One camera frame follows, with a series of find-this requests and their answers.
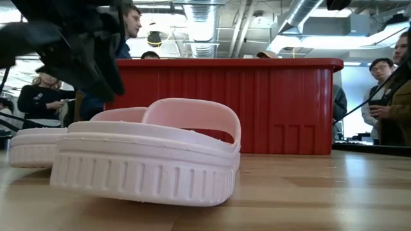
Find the plastic bin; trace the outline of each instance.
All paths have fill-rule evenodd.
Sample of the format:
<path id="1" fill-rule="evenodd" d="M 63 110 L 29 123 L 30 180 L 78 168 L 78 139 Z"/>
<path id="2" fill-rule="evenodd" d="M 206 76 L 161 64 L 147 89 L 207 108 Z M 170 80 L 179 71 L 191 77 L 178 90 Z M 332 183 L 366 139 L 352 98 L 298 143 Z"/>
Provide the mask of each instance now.
<path id="1" fill-rule="evenodd" d="M 339 59 L 119 60 L 126 93 L 106 109 L 162 98 L 223 103 L 241 120 L 242 153 L 329 155 Z M 230 142 L 216 131 L 201 131 Z"/>

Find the black equipment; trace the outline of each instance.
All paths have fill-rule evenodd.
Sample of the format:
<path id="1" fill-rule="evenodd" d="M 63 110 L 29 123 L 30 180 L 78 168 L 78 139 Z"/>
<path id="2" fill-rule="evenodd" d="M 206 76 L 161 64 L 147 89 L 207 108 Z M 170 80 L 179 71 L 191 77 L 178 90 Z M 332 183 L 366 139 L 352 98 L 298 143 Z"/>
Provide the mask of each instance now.
<path id="1" fill-rule="evenodd" d="M 124 94 L 116 53 L 125 41 L 122 0 L 12 0 L 28 22 L 0 29 L 0 68 L 36 52 L 44 72 L 104 102 Z M 101 13 L 99 6 L 111 6 Z"/>

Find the eyeglasses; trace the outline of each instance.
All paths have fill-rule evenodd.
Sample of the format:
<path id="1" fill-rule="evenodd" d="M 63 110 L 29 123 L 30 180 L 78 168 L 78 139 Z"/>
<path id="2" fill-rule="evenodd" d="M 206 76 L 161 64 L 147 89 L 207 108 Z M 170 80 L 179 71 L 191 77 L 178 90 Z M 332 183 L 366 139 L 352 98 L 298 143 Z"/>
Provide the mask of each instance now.
<path id="1" fill-rule="evenodd" d="M 379 67 L 373 67 L 371 69 L 371 72 L 384 71 L 384 69 L 386 69 L 387 67 L 388 67 L 387 65 L 382 65 L 382 66 L 379 66 Z"/>

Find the wall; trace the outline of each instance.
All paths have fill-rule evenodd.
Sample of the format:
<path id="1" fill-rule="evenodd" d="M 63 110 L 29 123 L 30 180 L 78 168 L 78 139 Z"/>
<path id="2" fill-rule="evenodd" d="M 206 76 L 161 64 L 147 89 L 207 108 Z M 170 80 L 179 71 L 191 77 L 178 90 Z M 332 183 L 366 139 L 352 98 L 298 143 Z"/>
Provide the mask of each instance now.
<path id="1" fill-rule="evenodd" d="M 341 82 L 347 97 L 348 112 L 363 102 L 365 91 L 376 85 L 368 67 L 344 67 L 341 71 Z M 344 119 L 344 137 L 371 132 L 371 129 L 371 126 L 364 123 L 360 109 Z"/>

